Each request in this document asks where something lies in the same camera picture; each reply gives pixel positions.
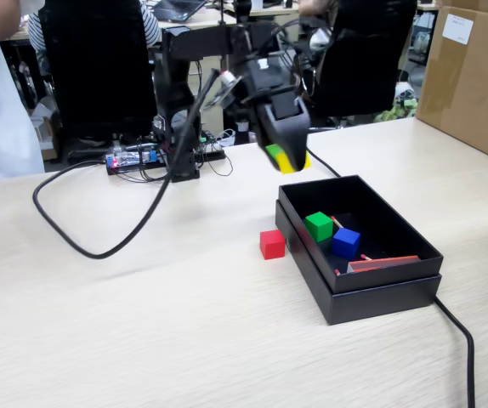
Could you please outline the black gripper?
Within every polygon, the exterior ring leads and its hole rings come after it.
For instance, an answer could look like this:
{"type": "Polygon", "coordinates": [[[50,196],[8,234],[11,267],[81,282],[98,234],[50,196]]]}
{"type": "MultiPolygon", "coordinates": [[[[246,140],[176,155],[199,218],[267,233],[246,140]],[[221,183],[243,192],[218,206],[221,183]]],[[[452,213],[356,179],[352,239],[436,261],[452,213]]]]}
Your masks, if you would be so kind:
{"type": "Polygon", "coordinates": [[[237,115],[252,118],[259,148],[280,172],[307,163],[309,113],[278,56],[237,61],[237,115]]]}

